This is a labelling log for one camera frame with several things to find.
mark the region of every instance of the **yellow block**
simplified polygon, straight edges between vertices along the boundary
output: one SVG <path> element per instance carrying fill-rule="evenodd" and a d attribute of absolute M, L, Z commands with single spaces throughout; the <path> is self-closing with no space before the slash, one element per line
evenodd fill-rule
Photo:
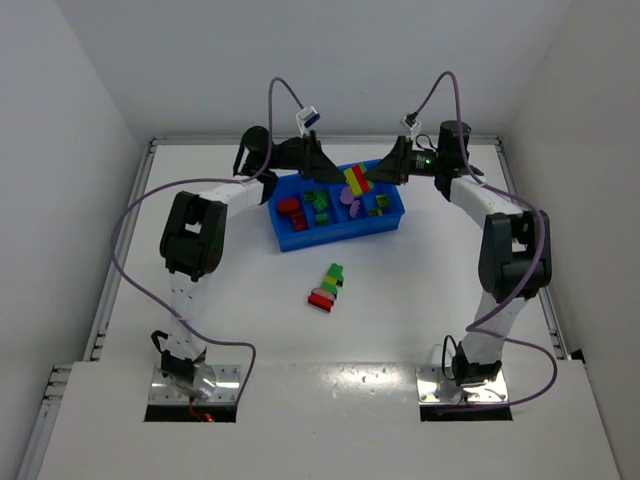
<path fill-rule="evenodd" d="M 353 170 L 347 168 L 344 171 L 344 176 L 347 179 L 347 185 L 351 188 L 351 192 L 354 197 L 359 197 L 362 195 L 362 189 L 360 188 L 360 184 L 358 183 L 358 179 L 356 178 L 356 174 L 353 173 Z"/>

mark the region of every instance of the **purple block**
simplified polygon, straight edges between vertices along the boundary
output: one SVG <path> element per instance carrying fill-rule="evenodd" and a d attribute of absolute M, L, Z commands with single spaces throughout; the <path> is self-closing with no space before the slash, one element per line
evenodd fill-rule
<path fill-rule="evenodd" d="M 358 218 L 358 210 L 360 210 L 360 200 L 354 200 L 349 207 L 349 216 L 353 219 Z"/>
<path fill-rule="evenodd" d="M 340 202 L 344 205 L 351 205 L 353 203 L 353 192 L 350 187 L 344 187 L 340 192 Z"/>

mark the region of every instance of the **white wall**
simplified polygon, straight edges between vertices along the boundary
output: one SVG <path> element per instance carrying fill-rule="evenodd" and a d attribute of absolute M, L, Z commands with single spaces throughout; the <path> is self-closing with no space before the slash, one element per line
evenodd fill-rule
<path fill-rule="evenodd" d="M 0 4 L 0 478 L 81 358 L 140 148 L 53 0 Z"/>
<path fill-rule="evenodd" d="M 640 3 L 575 2 L 506 139 L 551 216 L 560 320 L 584 350 L 619 468 L 640 478 Z"/>
<path fill-rule="evenodd" d="M 289 80 L 324 133 L 399 131 L 437 75 L 460 77 L 465 119 L 495 134 L 514 113 L 570 0 L 57 0 L 140 138 L 241 133 Z M 423 120 L 453 116 L 450 86 Z M 280 133 L 295 128 L 276 103 Z"/>

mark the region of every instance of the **blue bin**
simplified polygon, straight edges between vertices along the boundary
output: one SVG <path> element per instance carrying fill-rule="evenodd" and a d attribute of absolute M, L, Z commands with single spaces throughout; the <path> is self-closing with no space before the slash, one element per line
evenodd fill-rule
<path fill-rule="evenodd" d="M 339 168 L 344 171 L 354 165 L 364 164 L 367 169 L 370 169 L 379 161 L 358 162 L 357 164 L 343 165 Z M 398 228 L 400 218 L 404 214 L 404 205 L 395 185 L 374 184 L 371 192 L 358 197 L 361 206 L 356 219 L 349 217 L 349 207 L 340 202 L 340 192 L 345 186 L 346 184 L 323 184 L 316 183 L 313 180 L 303 180 L 298 174 L 280 177 L 278 186 L 269 200 L 269 215 L 271 216 L 273 230 L 276 233 L 276 237 L 278 237 L 280 250 L 287 252 Z M 316 225 L 316 215 L 318 213 L 315 211 L 313 204 L 305 203 L 304 201 L 305 192 L 317 192 L 320 190 L 326 191 L 329 197 L 329 208 L 320 212 L 328 215 L 329 225 L 321 227 Z M 391 205 L 382 210 L 383 215 L 369 216 L 370 210 L 378 208 L 376 195 L 383 194 L 389 198 Z M 286 198 L 296 198 L 300 201 L 302 213 L 309 227 L 308 230 L 296 232 L 291 218 L 278 214 L 276 210 L 278 202 Z"/>

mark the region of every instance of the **cable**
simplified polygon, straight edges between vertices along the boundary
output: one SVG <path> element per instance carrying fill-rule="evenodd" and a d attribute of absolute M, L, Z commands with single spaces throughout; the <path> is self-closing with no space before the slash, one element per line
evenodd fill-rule
<path fill-rule="evenodd" d="M 451 340 L 451 343 L 453 344 L 453 351 L 458 350 L 458 344 L 456 343 L 456 341 L 453 339 L 451 335 L 447 335 L 446 337 L 444 337 L 444 342 L 442 343 L 442 363 L 440 364 L 440 368 L 442 369 L 442 376 L 447 380 L 450 380 L 453 382 L 455 378 L 447 377 L 447 373 L 445 372 L 445 368 L 444 368 L 445 360 L 447 358 L 447 343 L 449 342 L 449 340 Z"/>
<path fill-rule="evenodd" d="M 269 145 L 267 147 L 267 153 L 265 155 L 264 163 L 254 175 L 252 175 L 251 177 L 245 180 L 233 180 L 233 179 L 227 179 L 227 178 L 191 178 L 187 180 L 178 180 L 175 182 L 167 183 L 165 185 L 161 185 L 159 187 L 156 187 L 146 192 L 144 195 L 136 198 L 130 205 L 128 205 L 127 208 L 125 208 L 122 214 L 120 215 L 120 218 L 118 218 L 118 220 L 116 221 L 115 225 L 113 226 L 113 230 L 111 231 L 111 239 L 110 239 L 111 261 L 113 262 L 113 266 L 118 271 L 120 276 L 123 279 L 125 279 L 127 282 L 129 282 L 129 284 L 131 284 L 132 287 L 134 287 L 139 292 L 145 294 L 151 300 L 155 301 L 158 305 L 160 305 L 165 310 L 167 310 L 182 324 L 184 328 L 186 328 L 192 335 L 199 338 L 200 340 L 206 343 L 209 343 L 211 345 L 219 345 L 224 347 L 247 347 L 251 350 L 251 361 L 249 362 L 249 368 L 247 369 L 247 374 L 245 375 L 244 382 L 242 383 L 242 386 L 240 387 L 240 391 L 238 392 L 238 395 L 236 398 L 236 406 L 240 404 L 240 399 L 242 398 L 242 394 L 244 393 L 247 383 L 249 382 L 249 377 L 253 372 L 253 367 L 255 365 L 256 355 L 257 355 L 255 345 L 249 342 L 229 342 L 229 341 L 223 341 L 223 340 L 216 340 L 216 339 L 207 337 L 201 334 L 200 332 L 196 331 L 191 325 L 189 325 L 189 322 L 187 322 L 187 320 L 182 318 L 182 316 L 174 308 L 171 307 L 171 305 L 169 305 L 167 302 L 162 300 L 160 297 L 158 297 L 156 294 L 154 294 L 150 290 L 140 285 L 138 282 L 136 282 L 124 271 L 124 269 L 122 268 L 122 265 L 120 265 L 120 262 L 118 261 L 118 258 L 116 255 L 116 247 L 118 243 L 118 237 L 120 236 L 120 232 L 122 231 L 124 220 L 133 211 L 134 208 L 140 205 L 144 200 L 149 198 L 151 195 L 155 195 L 156 193 L 171 187 L 175 187 L 178 185 L 188 185 L 191 183 L 247 183 L 259 177 L 267 169 L 267 167 L 269 166 L 269 160 L 271 159 L 271 150 L 273 145 L 273 133 L 272 133 L 273 132 L 273 87 L 278 82 L 281 83 L 289 91 L 289 93 L 291 94 L 293 99 L 296 101 L 300 109 L 304 108 L 304 106 L 302 105 L 302 102 L 300 102 L 300 100 L 298 99 L 298 96 L 295 94 L 295 92 L 291 89 L 291 87 L 285 80 L 283 80 L 280 77 L 274 77 L 271 80 L 271 82 L 269 83 L 269 93 L 268 93 Z"/>
<path fill-rule="evenodd" d="M 543 347 L 541 347 L 539 345 L 536 345 L 535 343 L 525 342 L 523 340 L 515 340 L 515 339 L 512 339 L 512 338 L 508 338 L 508 337 L 502 337 L 501 335 L 499 335 L 497 333 L 491 332 L 491 331 L 486 330 L 486 329 L 478 328 L 478 327 L 480 327 L 484 323 L 488 322 L 495 315 L 500 313 L 507 305 L 509 305 L 509 303 L 511 303 L 511 301 L 514 298 L 516 298 L 520 294 L 520 292 L 527 285 L 527 282 L 529 281 L 529 279 L 533 275 L 536 267 L 538 266 L 538 262 L 540 261 L 540 258 L 542 257 L 542 250 L 544 249 L 545 237 L 547 235 L 546 227 L 545 227 L 545 224 L 544 224 L 544 219 L 542 218 L 542 212 L 540 211 L 540 209 L 538 207 L 533 205 L 528 200 L 520 197 L 519 195 L 510 193 L 510 192 L 507 192 L 507 191 L 504 191 L 504 190 L 501 190 L 499 188 L 496 188 L 496 187 L 493 187 L 491 185 L 486 184 L 485 182 L 482 181 L 482 179 L 480 179 L 480 177 L 478 177 L 478 175 L 474 172 L 473 168 L 471 168 L 471 165 L 469 164 L 469 157 L 467 155 L 467 149 L 465 148 L 465 145 L 464 145 L 464 135 L 463 135 L 464 128 L 462 126 L 462 113 L 461 113 L 461 108 L 460 108 L 460 89 L 458 87 L 458 79 L 456 78 L 456 76 L 455 76 L 455 74 L 453 72 L 447 70 L 447 71 L 442 72 L 440 74 L 438 79 L 435 81 L 435 83 L 431 87 L 431 90 L 427 94 L 427 97 L 424 99 L 424 101 L 420 104 L 418 109 L 415 111 L 415 115 L 417 116 L 422 111 L 422 109 L 425 107 L 425 105 L 429 102 L 429 100 L 433 96 L 433 93 L 435 92 L 436 88 L 438 88 L 438 85 L 440 84 L 440 82 L 442 81 L 442 79 L 444 77 L 449 77 L 451 79 L 451 83 L 453 84 L 453 93 L 454 93 L 454 96 L 455 96 L 455 103 L 456 103 L 456 121 L 457 121 L 457 124 L 458 124 L 458 137 L 459 137 L 458 140 L 460 141 L 460 152 L 462 154 L 462 160 L 464 161 L 464 166 L 466 167 L 467 171 L 469 172 L 469 175 L 479 185 L 481 185 L 483 188 L 486 188 L 490 192 L 496 193 L 498 195 L 502 195 L 504 197 L 507 197 L 507 198 L 511 199 L 512 201 L 519 202 L 520 204 L 525 205 L 526 207 L 528 207 L 535 214 L 536 219 L 538 220 L 538 226 L 540 228 L 539 235 L 538 235 L 538 243 L 536 244 L 536 250 L 535 250 L 535 253 L 534 253 L 533 258 L 531 260 L 531 265 L 529 266 L 529 268 L 527 269 L 527 271 L 525 272 L 523 277 L 520 279 L 520 282 L 516 285 L 516 287 L 513 289 L 513 291 L 507 296 L 507 298 L 505 298 L 493 310 L 491 310 L 490 312 L 488 312 L 487 314 L 485 314 L 484 316 L 482 316 L 478 320 L 474 321 L 473 323 L 468 325 L 467 328 L 466 328 L 467 332 L 484 333 L 485 335 L 489 335 L 491 337 L 503 339 L 505 342 L 508 342 L 508 343 L 512 343 L 512 344 L 515 344 L 515 345 L 521 345 L 521 346 L 524 346 L 524 347 L 533 348 L 534 350 L 538 350 L 538 351 L 544 353 L 549 358 L 549 360 L 551 360 L 551 365 L 553 367 L 553 373 L 551 375 L 551 380 L 549 380 L 549 383 L 547 383 L 547 385 L 545 385 L 539 391 L 537 391 L 537 392 L 535 392 L 535 393 L 533 393 L 533 394 L 531 394 L 531 395 L 529 395 L 527 397 L 521 398 L 519 400 L 514 400 L 512 402 L 508 402 L 507 404 L 502 404 L 502 405 L 499 405 L 499 406 L 475 407 L 475 408 L 473 408 L 473 411 L 478 411 L 480 409 L 493 409 L 493 408 L 503 408 L 503 407 L 506 407 L 506 406 L 520 405 L 522 403 L 529 402 L 531 400 L 534 400 L 534 399 L 544 395 L 546 392 L 548 392 L 551 389 L 551 387 L 553 387 L 553 385 L 556 383 L 556 380 L 558 378 L 558 363 L 556 362 L 556 359 L 545 348 L 543 348 Z"/>
<path fill-rule="evenodd" d="M 426 133 L 421 133 L 420 135 L 418 135 L 416 137 L 416 146 L 422 150 L 426 150 L 426 148 L 424 148 L 422 145 L 420 145 L 420 142 L 418 142 L 418 139 L 420 137 L 427 137 L 427 140 L 429 141 L 429 147 L 431 147 L 431 150 L 437 150 L 437 148 L 433 145 L 433 142 L 431 141 L 431 137 L 429 135 L 427 135 Z"/>
<path fill-rule="evenodd" d="M 195 409 L 193 408 L 193 399 L 189 399 L 189 415 L 191 415 L 192 417 L 194 417 L 196 420 L 198 420 L 199 422 L 202 422 L 202 417 L 200 416 L 200 414 L 198 412 L 195 411 Z"/>

